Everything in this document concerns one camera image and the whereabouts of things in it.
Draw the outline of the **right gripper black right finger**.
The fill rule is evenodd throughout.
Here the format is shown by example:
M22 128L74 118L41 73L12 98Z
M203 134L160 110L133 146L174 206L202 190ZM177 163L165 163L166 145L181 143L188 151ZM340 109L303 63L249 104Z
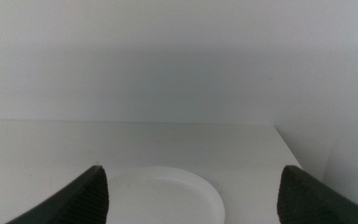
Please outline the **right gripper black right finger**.
M285 166L277 200L280 223L358 224L358 204L297 166Z

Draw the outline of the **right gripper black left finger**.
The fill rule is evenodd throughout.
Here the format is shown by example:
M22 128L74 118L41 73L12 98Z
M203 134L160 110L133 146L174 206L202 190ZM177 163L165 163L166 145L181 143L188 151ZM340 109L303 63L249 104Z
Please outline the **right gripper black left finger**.
M91 166L64 188L10 223L106 223L109 192L102 166Z

